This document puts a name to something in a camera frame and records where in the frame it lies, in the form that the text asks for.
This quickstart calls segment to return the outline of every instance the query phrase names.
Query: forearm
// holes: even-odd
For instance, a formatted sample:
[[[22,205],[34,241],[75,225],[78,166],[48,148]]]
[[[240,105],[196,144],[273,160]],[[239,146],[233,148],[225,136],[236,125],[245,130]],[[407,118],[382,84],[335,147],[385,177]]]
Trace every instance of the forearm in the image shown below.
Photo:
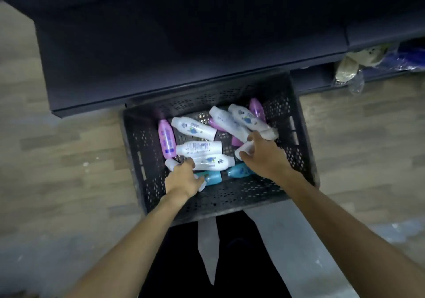
[[[67,298],[137,297],[174,217],[186,199],[164,196],[74,287]]]
[[[425,297],[425,273],[300,173],[276,178],[361,297]]]

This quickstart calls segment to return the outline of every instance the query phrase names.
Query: black pants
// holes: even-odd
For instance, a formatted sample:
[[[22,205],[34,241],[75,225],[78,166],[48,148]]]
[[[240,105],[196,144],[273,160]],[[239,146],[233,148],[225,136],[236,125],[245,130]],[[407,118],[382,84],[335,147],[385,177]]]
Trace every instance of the black pants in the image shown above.
[[[245,212],[216,217],[220,238],[215,284],[198,251],[198,223],[171,227],[162,242],[140,297],[162,294],[215,297],[271,294],[290,297],[254,221]]]

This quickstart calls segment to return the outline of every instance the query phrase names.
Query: floor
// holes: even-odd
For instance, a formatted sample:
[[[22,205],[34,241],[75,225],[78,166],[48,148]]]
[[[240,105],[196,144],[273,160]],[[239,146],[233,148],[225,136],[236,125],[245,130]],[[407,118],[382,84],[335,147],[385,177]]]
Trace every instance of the floor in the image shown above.
[[[0,295],[63,294],[141,218],[119,109],[50,114],[32,22],[0,3]],[[425,267],[425,75],[300,98],[321,190]],[[291,201],[250,209],[294,297],[356,297]],[[214,279],[214,219],[199,223]]]

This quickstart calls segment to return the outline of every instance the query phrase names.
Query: shampoo bottle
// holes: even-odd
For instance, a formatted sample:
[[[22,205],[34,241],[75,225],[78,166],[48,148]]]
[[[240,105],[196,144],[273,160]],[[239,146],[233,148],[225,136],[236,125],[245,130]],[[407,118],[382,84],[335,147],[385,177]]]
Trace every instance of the shampoo bottle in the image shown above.
[[[242,178],[254,175],[255,172],[250,170],[245,163],[237,164],[226,170],[227,176],[230,178]]]
[[[182,134],[213,141],[217,129],[188,117],[174,117],[171,125]]]
[[[263,131],[270,129],[267,123],[254,116],[254,114],[245,107],[231,104],[229,112],[237,122],[246,125],[251,130]]]
[[[217,129],[217,130],[219,130],[219,131],[224,131],[224,132],[226,132],[226,130],[224,130],[222,127],[220,127],[218,124],[216,124],[216,123],[215,123],[215,121],[214,121],[214,119],[213,119],[213,118],[209,118],[209,119],[208,119],[208,123],[209,123],[209,125],[210,125],[211,127],[215,128],[215,129]],[[235,146],[235,147],[240,147],[240,146],[242,146],[242,145],[243,145],[243,142],[242,142],[242,141],[240,141],[239,139],[237,139],[237,138],[233,135],[233,136],[232,136],[232,142],[231,142],[231,145],[232,145],[232,146]]]
[[[212,107],[210,116],[222,129],[234,135],[240,141],[247,142],[247,138],[251,132],[246,127],[240,125],[229,112]]]
[[[176,139],[174,138],[173,128],[166,119],[159,122],[158,134],[165,159],[176,157]]]
[[[251,99],[249,102],[249,110],[254,114],[254,116],[266,122],[266,115],[264,114],[263,106],[261,105],[260,101],[258,101],[258,99]]]
[[[277,138],[279,138],[279,132],[275,128],[270,128],[267,130],[260,131],[260,135],[266,140],[276,140]],[[240,146],[238,149],[235,150],[235,156],[237,159],[242,160],[240,152],[244,151],[248,155],[250,155],[253,149],[254,149],[254,142],[247,141],[242,146]]]
[[[223,154],[192,158],[195,162],[193,170],[221,171],[235,166],[235,158]]]
[[[187,141],[176,146],[176,154],[186,157],[202,157],[223,153],[221,141]]]
[[[165,161],[165,166],[170,170],[170,172],[172,172],[174,170],[174,167],[176,167],[178,165],[180,165],[180,163],[178,161],[172,159],[172,158],[168,158]],[[199,178],[199,176],[196,175],[196,174],[193,174],[193,176],[195,177],[195,179],[198,179]],[[201,192],[205,188],[206,185],[207,185],[207,182],[204,181],[202,183],[201,187],[199,187],[198,192]]]
[[[220,172],[197,172],[195,175],[198,175],[199,177],[203,176],[205,178],[205,182],[207,182],[207,186],[221,183]]]

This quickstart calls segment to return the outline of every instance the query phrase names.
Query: crate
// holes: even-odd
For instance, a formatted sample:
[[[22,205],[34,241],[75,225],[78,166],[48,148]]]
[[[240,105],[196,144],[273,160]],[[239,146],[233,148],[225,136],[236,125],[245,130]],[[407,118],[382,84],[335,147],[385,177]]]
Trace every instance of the crate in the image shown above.
[[[290,77],[287,73],[266,72],[149,96],[138,100],[139,105],[122,112],[124,141],[136,192],[145,213],[149,213],[165,194],[164,180],[168,175],[158,137],[158,121],[188,116],[207,124],[208,111],[212,106],[226,107],[235,103],[247,107],[252,97],[262,103],[267,123],[278,129],[280,136],[276,143],[286,151],[291,166],[312,185],[318,185],[303,114]],[[174,135],[178,145],[188,140],[199,140],[176,129]],[[218,131],[215,140],[222,141],[223,153],[234,155],[236,147],[230,145],[230,134]],[[228,179],[224,172],[222,177],[221,183],[207,186],[189,199],[174,224],[288,199],[284,190],[263,177],[252,175]]]

